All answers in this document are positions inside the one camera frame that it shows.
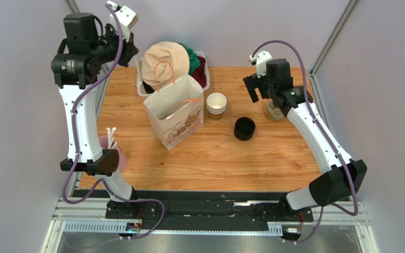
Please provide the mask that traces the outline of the white paper bag orange handles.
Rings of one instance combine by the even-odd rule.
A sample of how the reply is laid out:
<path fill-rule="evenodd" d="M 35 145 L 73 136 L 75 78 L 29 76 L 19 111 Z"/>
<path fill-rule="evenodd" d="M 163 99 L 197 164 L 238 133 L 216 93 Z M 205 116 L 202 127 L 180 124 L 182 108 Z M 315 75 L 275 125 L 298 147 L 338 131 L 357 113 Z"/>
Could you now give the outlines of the white paper bag orange handles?
<path fill-rule="evenodd" d="M 199 83 L 186 74 L 160 87 L 143 102 L 157 139 L 170 151 L 204 125 L 204 91 Z"/>

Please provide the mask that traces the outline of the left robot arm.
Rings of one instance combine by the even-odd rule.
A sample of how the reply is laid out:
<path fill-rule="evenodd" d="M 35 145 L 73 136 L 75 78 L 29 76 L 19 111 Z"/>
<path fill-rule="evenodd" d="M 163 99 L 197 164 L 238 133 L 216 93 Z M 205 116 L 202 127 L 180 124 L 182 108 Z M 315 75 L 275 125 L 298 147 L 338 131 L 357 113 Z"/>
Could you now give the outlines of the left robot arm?
<path fill-rule="evenodd" d="M 111 199 L 107 217 L 136 218 L 137 194 L 121 177 L 121 153 L 112 146 L 101 147 L 97 131 L 96 86 L 102 65 L 128 66 L 138 49 L 133 43 L 135 13 L 116 11 L 107 25 L 91 13 L 67 15 L 66 38 L 51 63 L 55 83 L 68 114 L 69 152 L 60 163 L 63 171 L 85 172 L 103 182 Z"/>

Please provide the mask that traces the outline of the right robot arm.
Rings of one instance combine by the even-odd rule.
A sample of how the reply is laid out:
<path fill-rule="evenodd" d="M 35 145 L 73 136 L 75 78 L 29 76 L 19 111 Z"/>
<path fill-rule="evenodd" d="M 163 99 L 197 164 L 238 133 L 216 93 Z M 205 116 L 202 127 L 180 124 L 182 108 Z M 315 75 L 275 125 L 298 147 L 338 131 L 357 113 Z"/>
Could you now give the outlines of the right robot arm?
<path fill-rule="evenodd" d="M 256 73 L 243 79 L 253 102 L 271 99 L 274 107 L 299 130 L 313 153 L 321 175 L 307 187 L 289 192 L 282 200 L 285 211 L 324 207 L 358 193 L 367 172 L 363 160 L 352 158 L 319 117 L 312 97 L 294 86 L 286 59 L 270 56 L 250 60 Z"/>

